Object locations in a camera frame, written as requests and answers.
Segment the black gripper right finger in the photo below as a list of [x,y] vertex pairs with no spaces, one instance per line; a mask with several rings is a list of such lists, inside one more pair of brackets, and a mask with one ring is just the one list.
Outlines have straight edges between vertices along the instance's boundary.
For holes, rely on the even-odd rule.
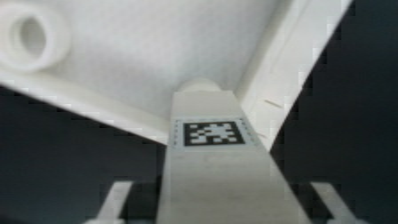
[[356,215],[331,183],[296,185],[296,195],[312,224],[370,224]]

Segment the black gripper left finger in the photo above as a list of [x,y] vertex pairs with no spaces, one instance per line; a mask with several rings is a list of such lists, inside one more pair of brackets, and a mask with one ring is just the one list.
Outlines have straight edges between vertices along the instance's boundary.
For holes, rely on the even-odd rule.
[[98,214],[82,224],[155,224],[157,203],[155,183],[116,181]]

